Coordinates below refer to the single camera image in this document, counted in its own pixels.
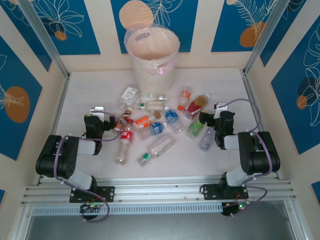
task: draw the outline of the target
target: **white floor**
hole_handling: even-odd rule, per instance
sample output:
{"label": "white floor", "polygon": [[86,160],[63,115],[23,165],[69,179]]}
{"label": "white floor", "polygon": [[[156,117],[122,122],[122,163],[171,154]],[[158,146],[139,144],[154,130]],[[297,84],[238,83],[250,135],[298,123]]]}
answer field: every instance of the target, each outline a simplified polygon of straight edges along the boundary
{"label": "white floor", "polygon": [[[81,136],[86,131],[84,115],[95,106],[104,106],[106,112],[121,115],[117,99],[130,83],[134,83],[134,79],[129,70],[72,73],[56,134]],[[214,104],[217,102],[227,103],[237,98],[248,98],[238,68],[177,69],[175,83],[168,93],[168,106],[173,109],[177,108],[182,86],[192,87],[191,99],[201,94],[210,94],[209,103],[204,109],[208,113],[215,112]],[[235,102],[228,106],[228,110],[235,112],[235,133],[255,127],[256,122],[248,102]],[[135,120],[145,114],[143,111],[135,111],[132,118]],[[178,115],[187,128],[191,121],[181,112]],[[119,147],[119,139],[116,139],[103,142],[99,155],[79,155],[76,167],[96,178],[152,178],[220,175],[239,165],[237,150],[220,150],[216,144],[206,153],[198,149],[206,129],[204,127],[195,140],[188,138],[185,132],[172,133],[176,144],[144,167],[139,165],[137,159],[159,136],[142,141],[136,134],[125,165],[115,162]],[[113,133],[105,132],[103,138],[110,139],[113,136]]]}

